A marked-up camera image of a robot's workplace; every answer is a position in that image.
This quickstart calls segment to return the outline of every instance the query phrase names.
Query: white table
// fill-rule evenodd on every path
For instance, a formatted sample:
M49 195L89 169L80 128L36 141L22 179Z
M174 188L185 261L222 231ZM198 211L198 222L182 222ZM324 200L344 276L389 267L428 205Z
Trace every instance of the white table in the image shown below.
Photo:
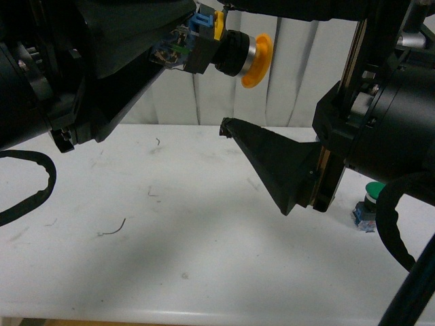
M297 206L284 217L218 127L119 126L67 154L46 135L18 148L51 156L58 182L43 206L0 228L0 316L377 325L406 276L350 218L369 179L348 171L327 213ZM45 186L43 168L0 160L0 208ZM400 203L413 255L435 232L434 211ZM435 325L433 302L421 320Z

